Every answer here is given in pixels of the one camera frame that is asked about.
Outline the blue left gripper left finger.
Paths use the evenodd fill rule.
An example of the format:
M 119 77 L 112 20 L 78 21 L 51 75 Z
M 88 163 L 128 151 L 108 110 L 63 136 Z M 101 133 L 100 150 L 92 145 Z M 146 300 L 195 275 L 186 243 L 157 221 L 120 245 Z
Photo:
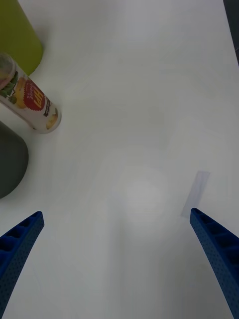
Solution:
M 13 289 L 44 227 L 41 211 L 37 211 L 0 237 L 0 314 L 3 314 Z

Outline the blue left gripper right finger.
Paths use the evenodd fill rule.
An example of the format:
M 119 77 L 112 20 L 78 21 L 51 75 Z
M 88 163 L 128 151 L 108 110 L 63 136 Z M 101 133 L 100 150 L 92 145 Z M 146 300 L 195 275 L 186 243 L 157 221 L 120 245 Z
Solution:
M 239 238 L 193 208 L 190 224 L 209 260 L 233 318 L 239 318 Z

